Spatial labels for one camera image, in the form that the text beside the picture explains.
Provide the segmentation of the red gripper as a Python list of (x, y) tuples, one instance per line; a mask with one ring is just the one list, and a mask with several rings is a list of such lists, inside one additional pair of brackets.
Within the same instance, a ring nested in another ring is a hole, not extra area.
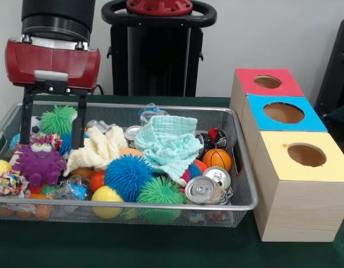
[[(78, 114), (73, 121), (71, 148), (84, 147), (87, 95), (97, 83), (101, 55), (98, 49), (69, 41), (33, 37), (30, 42), (9, 39), (5, 50), (8, 80), (16, 86), (37, 88), (54, 95), (78, 95)], [(22, 101), (20, 143), (28, 145), (35, 89), (25, 88)]]

